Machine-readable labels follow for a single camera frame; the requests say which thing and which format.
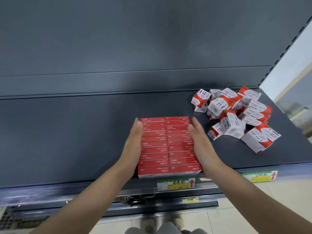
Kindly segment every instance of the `floor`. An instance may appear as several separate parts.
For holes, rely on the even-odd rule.
[[[256,186],[312,222],[312,179],[287,182],[274,181],[258,183]],[[182,214],[185,229],[192,231],[196,228],[202,228],[208,234],[257,233],[227,199],[220,199],[218,202],[219,207],[217,209]],[[157,226],[159,227],[163,221],[169,218],[168,216],[156,218]],[[123,234],[130,227],[140,227],[141,220],[120,218],[116,219],[115,222],[103,222],[105,220],[101,220],[90,234]]]

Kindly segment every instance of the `pants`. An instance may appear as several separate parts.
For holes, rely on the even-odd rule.
[[[187,230],[179,231],[176,226],[172,222],[165,222],[161,225],[161,227],[156,232],[157,234],[208,234],[203,229],[195,229],[192,232],[188,232]],[[146,234],[143,230],[139,228],[129,228],[124,234]]]

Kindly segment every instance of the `shoe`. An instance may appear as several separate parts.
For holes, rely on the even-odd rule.
[[[184,222],[180,216],[173,216],[170,222],[172,222],[179,231],[184,230]]]
[[[152,218],[145,218],[141,222],[141,230],[146,232],[147,234],[155,233],[156,230],[156,222]]]

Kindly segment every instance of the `right hand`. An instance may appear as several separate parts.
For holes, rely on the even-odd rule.
[[[194,152],[204,172],[209,173],[212,168],[222,165],[223,162],[216,154],[203,127],[195,117],[192,118],[192,123],[193,125],[188,126],[188,130],[194,141]]]

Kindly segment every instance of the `yellow label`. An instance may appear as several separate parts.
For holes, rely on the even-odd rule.
[[[188,182],[180,183],[180,184],[168,183],[168,190],[181,190],[181,189],[188,189]]]
[[[192,197],[192,198],[183,198],[182,203],[196,203],[198,202],[198,197]]]
[[[252,177],[252,182],[268,182],[271,181],[271,176]]]

